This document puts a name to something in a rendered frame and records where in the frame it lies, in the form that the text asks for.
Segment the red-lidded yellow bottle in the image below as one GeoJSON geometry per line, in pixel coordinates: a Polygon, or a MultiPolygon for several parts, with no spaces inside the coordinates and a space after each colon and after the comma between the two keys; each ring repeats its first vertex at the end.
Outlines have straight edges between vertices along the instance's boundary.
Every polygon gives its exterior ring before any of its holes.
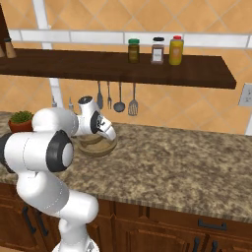
{"type": "Polygon", "coordinates": [[[175,35],[169,45],[169,64],[176,66],[182,61],[184,40],[180,35],[175,35]]]}

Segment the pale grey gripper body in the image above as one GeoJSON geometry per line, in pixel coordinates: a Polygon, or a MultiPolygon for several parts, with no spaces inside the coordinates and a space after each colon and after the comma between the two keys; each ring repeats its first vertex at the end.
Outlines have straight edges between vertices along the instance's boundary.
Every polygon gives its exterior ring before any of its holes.
{"type": "Polygon", "coordinates": [[[101,116],[99,119],[99,128],[97,133],[109,141],[113,141],[116,138],[116,133],[112,123],[104,116],[101,116]]]}

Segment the large wooden bowl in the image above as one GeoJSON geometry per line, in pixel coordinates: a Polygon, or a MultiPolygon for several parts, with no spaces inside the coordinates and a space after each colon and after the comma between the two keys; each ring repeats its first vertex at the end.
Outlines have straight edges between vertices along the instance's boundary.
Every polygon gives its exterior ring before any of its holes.
{"type": "Polygon", "coordinates": [[[86,135],[77,138],[79,150],[88,157],[101,158],[110,154],[117,145],[117,139],[113,141],[98,135],[86,135]]]}

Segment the brown wooden shaker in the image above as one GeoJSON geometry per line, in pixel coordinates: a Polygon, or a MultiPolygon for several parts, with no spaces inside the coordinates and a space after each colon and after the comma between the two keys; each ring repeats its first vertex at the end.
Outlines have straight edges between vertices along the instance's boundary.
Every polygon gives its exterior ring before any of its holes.
{"type": "Polygon", "coordinates": [[[6,54],[8,58],[16,58],[17,54],[13,47],[12,40],[10,37],[4,39],[5,47],[6,47],[6,54]]]}

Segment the hanging grey fork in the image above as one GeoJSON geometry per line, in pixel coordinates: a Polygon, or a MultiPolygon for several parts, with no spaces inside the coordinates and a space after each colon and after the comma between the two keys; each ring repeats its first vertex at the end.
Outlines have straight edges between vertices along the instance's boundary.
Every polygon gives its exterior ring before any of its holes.
{"type": "Polygon", "coordinates": [[[110,83],[109,83],[109,81],[107,81],[107,106],[108,106],[108,109],[111,109],[111,107],[112,107],[112,98],[111,98],[111,95],[110,95],[110,83]]]}

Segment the dark wooden wall cabinet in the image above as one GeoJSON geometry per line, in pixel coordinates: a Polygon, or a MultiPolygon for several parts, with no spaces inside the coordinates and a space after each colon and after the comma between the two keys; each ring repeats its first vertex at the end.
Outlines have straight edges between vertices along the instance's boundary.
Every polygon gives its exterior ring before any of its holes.
{"type": "Polygon", "coordinates": [[[0,40],[3,41],[7,37],[9,37],[8,27],[0,4],[0,40]]]}

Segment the hanging grey spoon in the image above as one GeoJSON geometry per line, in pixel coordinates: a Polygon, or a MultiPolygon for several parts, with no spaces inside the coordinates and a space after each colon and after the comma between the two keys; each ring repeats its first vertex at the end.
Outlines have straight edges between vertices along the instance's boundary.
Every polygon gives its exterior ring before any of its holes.
{"type": "Polygon", "coordinates": [[[97,92],[97,97],[96,97],[96,103],[99,109],[103,109],[103,96],[101,93],[100,81],[97,81],[97,87],[98,87],[98,92],[97,92]]]}

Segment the hanging grey slotted spatula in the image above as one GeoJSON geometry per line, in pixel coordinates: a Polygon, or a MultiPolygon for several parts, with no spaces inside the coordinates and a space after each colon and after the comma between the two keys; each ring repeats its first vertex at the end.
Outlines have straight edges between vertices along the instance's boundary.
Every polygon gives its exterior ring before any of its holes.
{"type": "Polygon", "coordinates": [[[136,100],[136,84],[133,84],[133,99],[128,105],[128,115],[137,116],[138,115],[138,102],[136,100]]]}

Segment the dark wooden wall shelf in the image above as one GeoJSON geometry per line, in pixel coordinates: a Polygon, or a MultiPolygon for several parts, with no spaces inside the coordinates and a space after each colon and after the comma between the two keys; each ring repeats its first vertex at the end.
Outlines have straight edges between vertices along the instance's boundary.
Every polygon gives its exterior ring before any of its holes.
{"type": "Polygon", "coordinates": [[[153,64],[147,53],[132,64],[122,52],[16,50],[13,59],[0,58],[0,74],[75,80],[230,89],[236,81],[219,56],[184,55],[178,66],[153,64]]]}

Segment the white wall outlet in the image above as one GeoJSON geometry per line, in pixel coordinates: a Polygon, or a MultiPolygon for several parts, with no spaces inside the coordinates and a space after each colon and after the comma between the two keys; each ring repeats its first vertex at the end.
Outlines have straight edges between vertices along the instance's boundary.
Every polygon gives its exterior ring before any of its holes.
{"type": "Polygon", "coordinates": [[[252,84],[244,84],[238,105],[252,106],[252,84]]]}

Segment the green-lidded dark jar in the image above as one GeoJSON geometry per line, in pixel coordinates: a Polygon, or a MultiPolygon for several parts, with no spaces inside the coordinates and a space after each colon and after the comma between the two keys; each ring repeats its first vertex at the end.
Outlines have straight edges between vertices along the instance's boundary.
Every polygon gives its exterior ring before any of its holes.
{"type": "Polygon", "coordinates": [[[140,54],[140,40],[130,38],[128,40],[128,59],[130,63],[138,63],[140,54]]]}

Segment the black-lidded brown spice jar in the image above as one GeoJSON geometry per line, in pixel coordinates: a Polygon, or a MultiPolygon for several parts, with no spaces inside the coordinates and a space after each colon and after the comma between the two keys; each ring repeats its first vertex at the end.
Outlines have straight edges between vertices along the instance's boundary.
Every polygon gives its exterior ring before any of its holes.
{"type": "Polygon", "coordinates": [[[156,36],[153,38],[152,46],[152,60],[153,64],[163,63],[163,52],[164,52],[164,38],[161,36],[156,36]]]}

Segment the hanging grey ladle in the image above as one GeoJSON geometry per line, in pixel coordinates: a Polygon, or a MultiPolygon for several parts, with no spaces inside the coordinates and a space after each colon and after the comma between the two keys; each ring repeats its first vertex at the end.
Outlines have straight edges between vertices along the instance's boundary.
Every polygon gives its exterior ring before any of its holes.
{"type": "Polygon", "coordinates": [[[113,105],[116,112],[123,112],[125,110],[125,103],[122,101],[122,84],[119,84],[119,101],[113,105]]]}

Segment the brown wooden drawer front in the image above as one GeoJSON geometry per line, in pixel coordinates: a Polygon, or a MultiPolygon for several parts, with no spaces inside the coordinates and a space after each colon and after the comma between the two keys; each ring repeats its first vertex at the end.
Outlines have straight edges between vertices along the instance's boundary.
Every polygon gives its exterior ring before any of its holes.
{"type": "Polygon", "coordinates": [[[152,221],[157,221],[160,223],[201,229],[205,232],[211,231],[252,239],[252,223],[239,222],[234,220],[222,220],[156,208],[149,209],[149,217],[152,221]],[[215,226],[221,226],[223,223],[225,223],[226,230],[217,230],[214,228],[198,226],[198,220],[201,220],[203,224],[213,224],[215,226]]]}

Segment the green plant in terracotta pot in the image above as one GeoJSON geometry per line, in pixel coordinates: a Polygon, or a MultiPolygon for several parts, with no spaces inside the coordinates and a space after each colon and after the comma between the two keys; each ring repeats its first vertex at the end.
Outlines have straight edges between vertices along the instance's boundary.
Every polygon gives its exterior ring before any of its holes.
{"type": "Polygon", "coordinates": [[[10,130],[13,133],[31,132],[33,114],[29,111],[15,112],[8,121],[10,130]]]}

